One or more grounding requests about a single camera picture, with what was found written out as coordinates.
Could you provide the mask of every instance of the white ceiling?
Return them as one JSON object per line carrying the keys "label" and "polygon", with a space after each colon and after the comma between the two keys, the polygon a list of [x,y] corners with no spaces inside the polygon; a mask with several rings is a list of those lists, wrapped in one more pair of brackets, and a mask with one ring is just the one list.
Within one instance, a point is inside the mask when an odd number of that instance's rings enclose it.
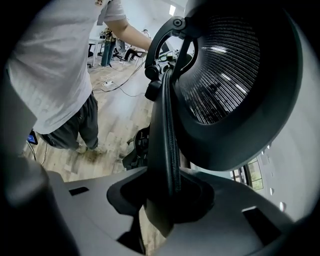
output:
{"label": "white ceiling", "polygon": [[155,20],[166,21],[172,16],[169,14],[170,5],[175,6],[174,16],[184,16],[188,0],[145,0],[145,4]]}

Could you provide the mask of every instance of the chair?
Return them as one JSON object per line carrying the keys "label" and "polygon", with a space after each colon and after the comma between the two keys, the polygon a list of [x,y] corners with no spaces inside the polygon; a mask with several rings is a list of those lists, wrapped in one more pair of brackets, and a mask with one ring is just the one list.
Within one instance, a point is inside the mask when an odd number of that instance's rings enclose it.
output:
{"label": "chair", "polygon": [[141,60],[141,63],[144,62],[144,58],[147,56],[147,52],[145,52],[145,51],[137,51],[136,54],[137,54],[138,58],[135,61],[135,66],[137,66],[139,60]]}

